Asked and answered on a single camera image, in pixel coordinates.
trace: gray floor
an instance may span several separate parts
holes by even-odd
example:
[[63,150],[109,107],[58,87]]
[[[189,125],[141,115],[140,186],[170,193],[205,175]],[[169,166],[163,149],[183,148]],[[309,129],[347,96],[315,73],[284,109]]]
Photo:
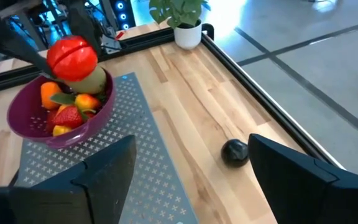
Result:
[[[358,0],[320,1],[209,0],[201,18],[229,56],[358,174]],[[148,6],[132,1],[138,26],[153,21]]]

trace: wooden tabletop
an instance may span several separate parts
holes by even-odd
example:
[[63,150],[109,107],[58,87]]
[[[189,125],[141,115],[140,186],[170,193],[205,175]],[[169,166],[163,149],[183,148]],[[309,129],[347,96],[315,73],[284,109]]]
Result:
[[[135,27],[126,37],[159,28]],[[259,133],[302,150],[205,46],[188,51],[169,43],[100,66],[115,77],[135,72],[200,223],[276,223],[250,162],[227,168],[221,146]],[[0,91],[0,185],[19,167],[22,139],[9,129],[6,111],[22,87]]]

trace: black ball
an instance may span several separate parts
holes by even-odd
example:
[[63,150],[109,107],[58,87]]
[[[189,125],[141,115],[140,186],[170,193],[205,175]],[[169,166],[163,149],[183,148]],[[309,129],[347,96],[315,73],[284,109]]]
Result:
[[248,161],[248,146],[238,139],[228,140],[222,147],[223,162],[230,167],[242,167]]

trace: purple colander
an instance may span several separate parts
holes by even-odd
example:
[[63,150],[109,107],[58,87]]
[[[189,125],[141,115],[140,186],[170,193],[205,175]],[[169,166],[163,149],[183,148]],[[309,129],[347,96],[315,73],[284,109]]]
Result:
[[[59,136],[52,136],[46,131],[48,110],[42,107],[40,87],[51,80],[43,76],[31,81],[15,96],[7,112],[9,126],[23,138],[45,143],[56,149],[87,140],[106,125],[116,97],[112,76],[107,71],[105,72],[107,78],[105,91],[108,99],[99,113],[80,127]],[[62,90],[68,89],[64,84],[59,85]]]

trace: red tomato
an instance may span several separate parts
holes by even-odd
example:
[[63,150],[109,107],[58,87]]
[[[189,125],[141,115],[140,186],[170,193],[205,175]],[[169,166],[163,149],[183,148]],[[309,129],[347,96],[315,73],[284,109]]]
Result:
[[57,78],[78,82],[93,72],[98,56],[82,37],[70,36],[51,46],[47,62]]

